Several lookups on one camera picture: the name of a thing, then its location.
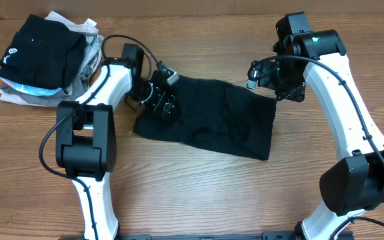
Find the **black t-shirt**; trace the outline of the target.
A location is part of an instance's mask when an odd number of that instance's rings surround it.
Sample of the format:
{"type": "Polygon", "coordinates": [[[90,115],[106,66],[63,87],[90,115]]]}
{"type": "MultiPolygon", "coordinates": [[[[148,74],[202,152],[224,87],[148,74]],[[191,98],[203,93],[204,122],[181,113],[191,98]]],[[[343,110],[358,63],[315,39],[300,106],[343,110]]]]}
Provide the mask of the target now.
{"type": "Polygon", "coordinates": [[[165,120],[146,109],[133,132],[141,137],[179,142],[199,149],[269,158],[276,100],[226,81],[182,76],[173,85],[179,112],[165,120]]]}

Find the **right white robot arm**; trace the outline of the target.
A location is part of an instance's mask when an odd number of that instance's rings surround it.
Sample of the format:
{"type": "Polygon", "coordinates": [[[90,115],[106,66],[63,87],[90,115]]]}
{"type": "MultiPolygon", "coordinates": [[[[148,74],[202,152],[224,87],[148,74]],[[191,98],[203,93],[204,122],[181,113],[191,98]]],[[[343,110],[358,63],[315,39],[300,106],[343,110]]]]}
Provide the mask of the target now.
{"type": "Polygon", "coordinates": [[[249,88],[273,89],[277,100],[303,100],[310,86],[329,124],[337,163],[319,180],[321,203],[298,222],[292,239],[347,239],[348,224],[384,203],[384,135],[353,80],[346,48],[334,30],[277,32],[274,56],[252,62],[249,88]]]}

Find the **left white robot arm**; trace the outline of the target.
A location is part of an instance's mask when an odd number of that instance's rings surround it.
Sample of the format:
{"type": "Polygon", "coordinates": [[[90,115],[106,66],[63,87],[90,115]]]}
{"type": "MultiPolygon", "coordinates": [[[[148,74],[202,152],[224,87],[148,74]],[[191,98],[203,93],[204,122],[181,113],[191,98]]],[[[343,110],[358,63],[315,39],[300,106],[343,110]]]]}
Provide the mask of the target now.
{"type": "Polygon", "coordinates": [[[110,57],[83,96],[57,107],[56,162],[77,190],[85,222],[82,239],[120,238],[110,186],[117,158],[113,114],[118,104],[131,95],[164,117],[173,111],[175,98],[167,90],[179,79],[176,70],[160,61],[150,80],[140,74],[140,58],[110,57]]]}

